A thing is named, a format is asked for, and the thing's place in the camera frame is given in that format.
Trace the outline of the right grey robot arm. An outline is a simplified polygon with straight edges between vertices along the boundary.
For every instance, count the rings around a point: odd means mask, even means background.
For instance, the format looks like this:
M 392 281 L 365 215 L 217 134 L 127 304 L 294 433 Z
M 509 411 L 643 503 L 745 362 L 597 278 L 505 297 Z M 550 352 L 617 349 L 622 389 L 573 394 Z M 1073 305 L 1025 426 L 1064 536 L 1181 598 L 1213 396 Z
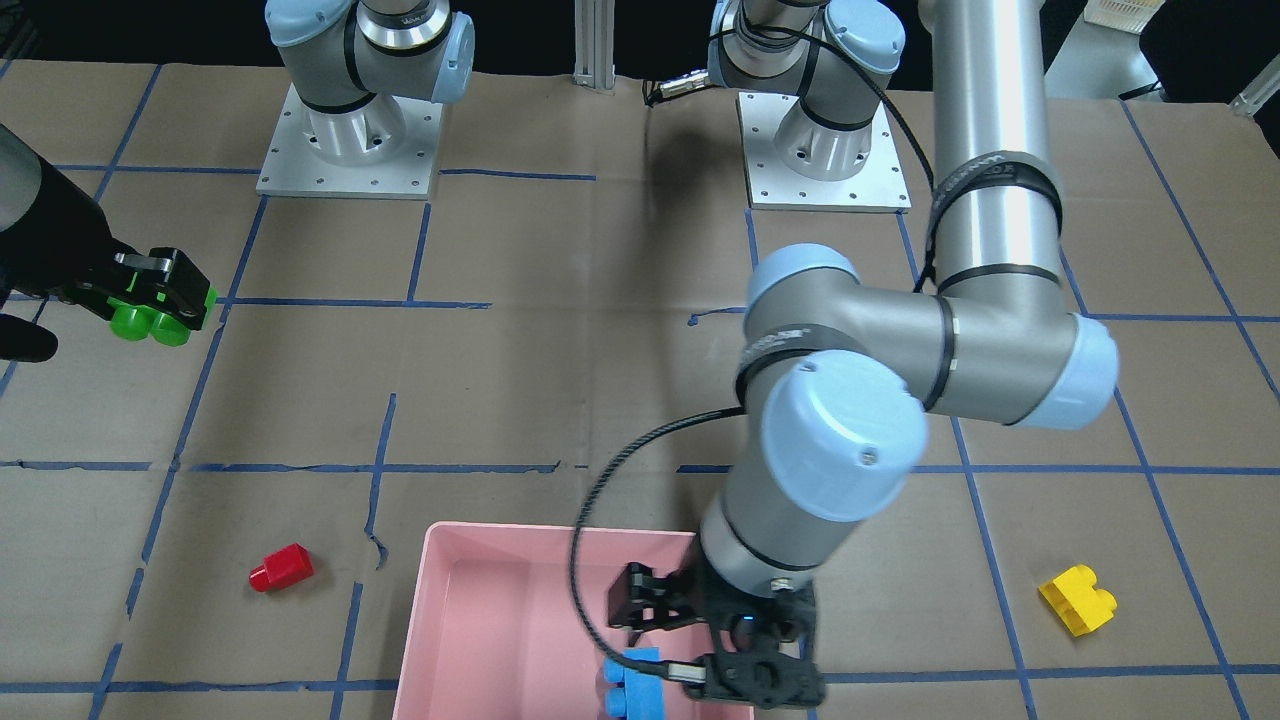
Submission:
M 444 106 L 466 94 L 471 18 L 447 1 L 269 1 L 291 88 L 256 190 L 264 196 L 425 199 Z M 1 141 L 3 297 L 83 307 L 127 341 L 182 346 L 218 300 L 175 247 L 118 240 L 100 205 L 10 129 Z

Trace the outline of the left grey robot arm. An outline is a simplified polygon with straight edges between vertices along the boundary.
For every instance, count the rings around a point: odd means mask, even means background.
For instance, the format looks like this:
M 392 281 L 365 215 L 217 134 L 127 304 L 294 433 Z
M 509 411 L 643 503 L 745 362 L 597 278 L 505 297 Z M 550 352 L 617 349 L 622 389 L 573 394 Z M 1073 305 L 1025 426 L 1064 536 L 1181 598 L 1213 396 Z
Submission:
M 820 243 L 764 258 L 748 287 L 737 405 L 659 427 L 621 450 L 588 492 L 568 556 L 573 610 L 609 670 L 675 683 L 691 700 L 813 708 L 826 684 L 814 577 L 901 493 L 925 415 L 1074 430 L 1107 406 L 1117 347 L 1066 310 L 1062 199 L 1050 159 L 1039 1 L 923 1 L 932 33 L 936 161 L 922 282 L 864 286 Z M 611 647 L 577 580 L 585 524 L 632 454 L 686 427 L 746 416 L 739 461 L 667 577 L 628 564 L 608 625 L 635 642 L 703 624 L 710 651 L 644 660 Z

